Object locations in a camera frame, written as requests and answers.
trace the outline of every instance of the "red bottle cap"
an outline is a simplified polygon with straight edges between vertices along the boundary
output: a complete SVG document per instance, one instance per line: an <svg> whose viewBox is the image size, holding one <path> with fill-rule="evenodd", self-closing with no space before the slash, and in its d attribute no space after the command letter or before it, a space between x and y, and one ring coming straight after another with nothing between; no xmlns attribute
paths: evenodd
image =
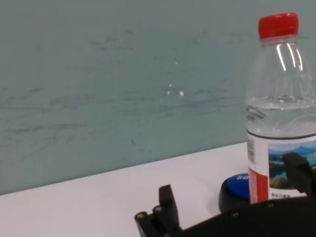
<svg viewBox="0 0 316 237"><path fill-rule="evenodd" d="M296 13L283 13L266 16L259 20L259 37L261 40L298 35L298 16Z"/></svg>

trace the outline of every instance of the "wall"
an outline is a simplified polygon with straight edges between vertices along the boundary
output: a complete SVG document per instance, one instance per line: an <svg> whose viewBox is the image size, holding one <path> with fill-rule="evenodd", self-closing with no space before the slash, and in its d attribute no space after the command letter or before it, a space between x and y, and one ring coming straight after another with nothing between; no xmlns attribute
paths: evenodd
<svg viewBox="0 0 316 237"><path fill-rule="evenodd" d="M263 15L311 0L2 0L0 194L245 141Z"/></svg>

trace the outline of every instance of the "water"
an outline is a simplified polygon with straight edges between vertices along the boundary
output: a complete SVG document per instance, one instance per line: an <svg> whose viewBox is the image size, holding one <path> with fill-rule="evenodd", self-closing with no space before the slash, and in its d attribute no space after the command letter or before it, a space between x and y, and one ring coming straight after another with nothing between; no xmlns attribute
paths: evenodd
<svg viewBox="0 0 316 237"><path fill-rule="evenodd" d="M292 96L247 101L247 130L267 137L299 137L316 133L316 102Z"/></svg>

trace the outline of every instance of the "table surface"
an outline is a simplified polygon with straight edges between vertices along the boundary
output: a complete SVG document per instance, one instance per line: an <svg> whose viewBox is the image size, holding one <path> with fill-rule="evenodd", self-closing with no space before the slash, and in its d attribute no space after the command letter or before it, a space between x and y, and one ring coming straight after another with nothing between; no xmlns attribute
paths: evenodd
<svg viewBox="0 0 316 237"><path fill-rule="evenodd" d="M165 159L0 196L1 236L139 237L134 215L171 184L180 225L219 214L222 182L247 172L246 144Z"/></svg>

